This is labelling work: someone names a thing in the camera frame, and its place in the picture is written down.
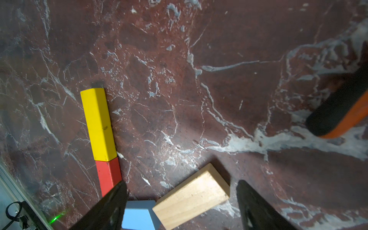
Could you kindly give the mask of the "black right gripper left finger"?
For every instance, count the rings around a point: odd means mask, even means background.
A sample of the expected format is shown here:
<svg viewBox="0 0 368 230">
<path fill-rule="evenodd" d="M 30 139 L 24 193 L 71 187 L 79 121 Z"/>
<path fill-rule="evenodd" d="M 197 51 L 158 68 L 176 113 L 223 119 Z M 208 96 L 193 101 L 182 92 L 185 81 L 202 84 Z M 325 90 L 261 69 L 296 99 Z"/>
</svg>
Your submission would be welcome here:
<svg viewBox="0 0 368 230">
<path fill-rule="evenodd" d="M 127 204 L 126 183 L 120 181 L 70 230 L 119 230 Z"/>
</svg>

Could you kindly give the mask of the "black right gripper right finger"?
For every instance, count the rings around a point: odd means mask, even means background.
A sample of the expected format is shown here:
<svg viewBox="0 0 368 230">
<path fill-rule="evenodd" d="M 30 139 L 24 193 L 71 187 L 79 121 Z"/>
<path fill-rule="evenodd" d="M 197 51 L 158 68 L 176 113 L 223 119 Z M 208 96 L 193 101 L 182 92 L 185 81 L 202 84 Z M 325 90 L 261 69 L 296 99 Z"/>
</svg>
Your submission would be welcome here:
<svg viewBox="0 0 368 230">
<path fill-rule="evenodd" d="M 296 227 L 280 215 L 246 181 L 236 187 L 237 200 L 245 230 L 295 230 Z"/>
</svg>

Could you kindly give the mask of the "light blue block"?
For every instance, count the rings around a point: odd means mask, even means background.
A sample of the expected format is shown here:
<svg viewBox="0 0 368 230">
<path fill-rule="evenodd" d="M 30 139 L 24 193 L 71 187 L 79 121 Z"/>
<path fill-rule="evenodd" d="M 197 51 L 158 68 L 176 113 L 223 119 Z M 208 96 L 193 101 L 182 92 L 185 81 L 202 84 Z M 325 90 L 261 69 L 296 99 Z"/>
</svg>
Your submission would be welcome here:
<svg viewBox="0 0 368 230">
<path fill-rule="evenodd" d="M 126 203 L 121 227 L 126 230 L 157 230 L 161 221 L 153 211 L 154 200 L 134 200 Z"/>
</svg>

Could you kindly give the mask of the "red block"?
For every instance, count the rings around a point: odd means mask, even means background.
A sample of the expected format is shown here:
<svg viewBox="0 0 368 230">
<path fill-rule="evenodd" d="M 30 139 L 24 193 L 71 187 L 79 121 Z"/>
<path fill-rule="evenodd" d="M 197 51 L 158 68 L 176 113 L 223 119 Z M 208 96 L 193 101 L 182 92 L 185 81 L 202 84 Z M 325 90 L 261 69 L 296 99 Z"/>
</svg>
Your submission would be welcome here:
<svg viewBox="0 0 368 230">
<path fill-rule="evenodd" d="M 115 157 L 108 162 L 96 161 L 96 167 L 102 196 L 105 196 L 122 181 L 119 158 Z"/>
</svg>

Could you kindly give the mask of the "natural wood block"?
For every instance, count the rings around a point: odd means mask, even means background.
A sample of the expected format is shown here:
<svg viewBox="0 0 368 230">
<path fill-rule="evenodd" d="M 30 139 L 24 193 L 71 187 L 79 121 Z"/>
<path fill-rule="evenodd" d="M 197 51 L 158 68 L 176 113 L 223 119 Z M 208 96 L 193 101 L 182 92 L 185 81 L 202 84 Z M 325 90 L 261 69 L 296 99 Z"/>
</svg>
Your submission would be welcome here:
<svg viewBox="0 0 368 230">
<path fill-rule="evenodd" d="M 152 208 L 162 225 L 172 230 L 230 198 L 230 185 L 211 164 L 161 197 Z"/>
</svg>

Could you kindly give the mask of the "yellow short block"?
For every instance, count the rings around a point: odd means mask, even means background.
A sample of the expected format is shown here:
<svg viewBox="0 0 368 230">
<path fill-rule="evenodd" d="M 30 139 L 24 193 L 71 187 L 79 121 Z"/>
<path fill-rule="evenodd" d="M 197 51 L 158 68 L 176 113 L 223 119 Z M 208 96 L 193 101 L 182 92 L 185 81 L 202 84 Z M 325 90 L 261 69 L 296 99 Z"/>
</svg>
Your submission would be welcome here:
<svg viewBox="0 0 368 230">
<path fill-rule="evenodd" d="M 117 157 L 105 90 L 80 92 L 94 159 L 109 162 Z"/>
</svg>

